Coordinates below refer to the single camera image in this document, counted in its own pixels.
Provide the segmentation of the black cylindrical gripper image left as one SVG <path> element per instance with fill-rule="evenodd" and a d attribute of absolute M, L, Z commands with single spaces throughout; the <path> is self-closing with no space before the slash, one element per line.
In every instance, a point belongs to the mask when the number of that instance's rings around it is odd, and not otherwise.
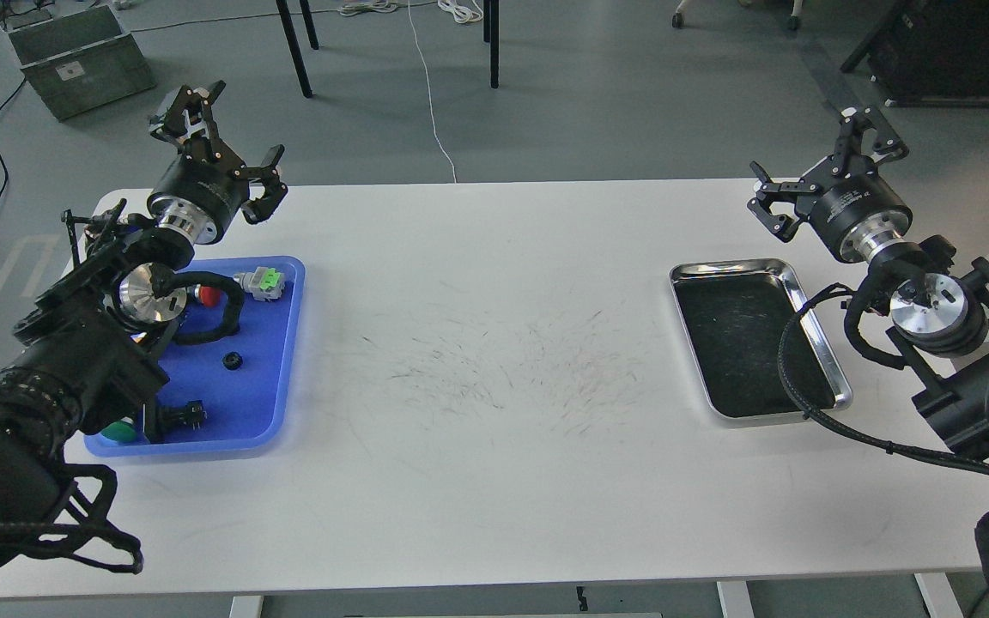
<path fill-rule="evenodd" d="M 278 169 L 285 145 L 271 146 L 262 164 L 245 166 L 220 137 L 213 106 L 225 86 L 176 88 L 149 117 L 149 136 L 173 145 L 177 157 L 150 193 L 148 212 L 160 224 L 169 222 L 169 211 L 190 220 L 193 244 L 220 242 L 240 207 L 252 226 L 267 222 L 289 191 Z M 262 193 L 250 198 L 250 184 Z"/>

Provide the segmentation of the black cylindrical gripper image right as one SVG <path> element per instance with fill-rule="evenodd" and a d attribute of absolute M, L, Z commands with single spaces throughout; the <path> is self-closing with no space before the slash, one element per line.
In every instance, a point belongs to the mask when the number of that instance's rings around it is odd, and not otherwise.
<path fill-rule="evenodd" d="M 909 156 L 909 146 L 874 106 L 841 109 L 839 123 L 832 152 L 810 168 L 814 181 L 774 181 L 751 161 L 758 187 L 747 209 L 784 243 L 810 223 L 836 261 L 855 264 L 879 251 L 871 236 L 894 231 L 901 238 L 911 226 L 910 208 L 876 174 L 880 165 Z"/>

